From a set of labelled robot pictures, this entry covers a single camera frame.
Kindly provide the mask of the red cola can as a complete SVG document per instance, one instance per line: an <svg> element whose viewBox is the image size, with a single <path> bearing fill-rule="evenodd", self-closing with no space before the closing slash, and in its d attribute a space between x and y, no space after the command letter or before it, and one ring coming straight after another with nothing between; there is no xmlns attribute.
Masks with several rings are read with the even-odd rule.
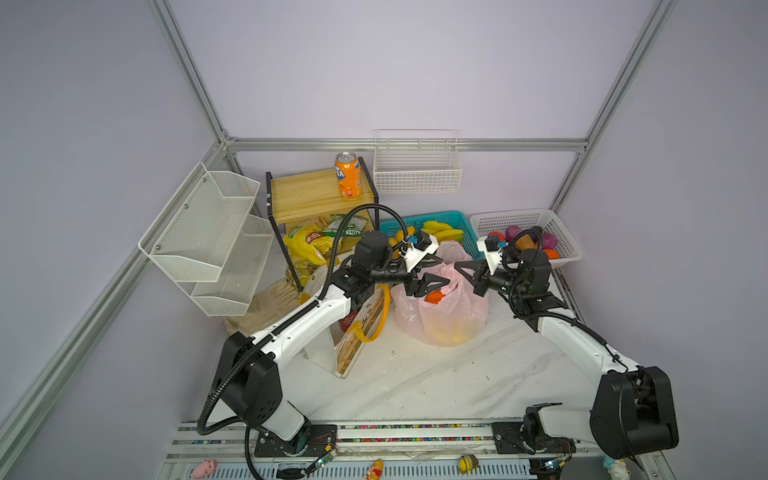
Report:
<svg viewBox="0 0 768 480"><path fill-rule="evenodd" d="M355 321L358 313L359 313L358 310L354 310L350 314L346 315L344 318L342 318L341 320L338 321L339 328L344 333L346 333L348 331L348 329L350 328L350 326L353 324L353 322Z"/></svg>

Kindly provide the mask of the pink plastic grocery bag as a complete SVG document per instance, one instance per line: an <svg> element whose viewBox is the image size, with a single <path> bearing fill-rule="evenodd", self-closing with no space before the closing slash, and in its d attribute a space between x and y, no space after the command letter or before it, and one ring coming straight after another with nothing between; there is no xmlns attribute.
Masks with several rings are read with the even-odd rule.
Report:
<svg viewBox="0 0 768 480"><path fill-rule="evenodd" d="M441 289L445 297L437 305L426 303L425 297L407 296L402 285L391 290L395 323L423 343L441 348L458 346L478 336L487 324L489 297L475 295L470 283L455 270L455 263L442 262L421 271L450 280Z"/></svg>

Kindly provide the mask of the white canvas tote bag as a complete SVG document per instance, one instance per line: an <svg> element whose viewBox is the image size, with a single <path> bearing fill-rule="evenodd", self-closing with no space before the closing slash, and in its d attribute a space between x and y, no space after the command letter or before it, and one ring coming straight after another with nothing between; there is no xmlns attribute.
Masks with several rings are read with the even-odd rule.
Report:
<svg viewBox="0 0 768 480"><path fill-rule="evenodd" d="M346 378L366 345L375 342L387 323L388 286L377 286L357 310L322 331L303 349L303 356L338 378Z"/></svg>

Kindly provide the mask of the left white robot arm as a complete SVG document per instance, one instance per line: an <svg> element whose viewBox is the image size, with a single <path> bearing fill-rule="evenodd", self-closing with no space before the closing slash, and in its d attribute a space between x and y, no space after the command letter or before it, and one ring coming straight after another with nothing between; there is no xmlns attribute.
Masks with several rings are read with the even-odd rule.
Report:
<svg viewBox="0 0 768 480"><path fill-rule="evenodd" d="M360 309L379 286L400 285L423 298L446 286L447 279L427 273L440 264L439 242L432 234L410 232L391 244L378 230L363 233L352 254L329 260L318 293L252 336L231 335L224 343L211 391L196 422L200 436L241 423L279 441L289 455L305 451L311 422L283 393L284 367L320 333Z"/></svg>

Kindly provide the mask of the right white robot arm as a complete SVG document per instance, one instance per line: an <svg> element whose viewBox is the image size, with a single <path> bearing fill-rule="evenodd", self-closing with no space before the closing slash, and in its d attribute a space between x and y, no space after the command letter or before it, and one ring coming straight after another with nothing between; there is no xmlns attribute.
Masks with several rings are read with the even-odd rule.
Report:
<svg viewBox="0 0 768 480"><path fill-rule="evenodd" d="M615 350L581 322L549 287L552 265L541 244L521 250L523 237L540 239L539 228L512 238L478 239L483 259L459 262L456 270L476 295L496 292L513 316L554 343L594 389L591 407L549 402L530 406L523 418L523 447L537 453L568 440L597 445L613 459L673 449L680 438L671 380L656 366L643 366Z"/></svg>

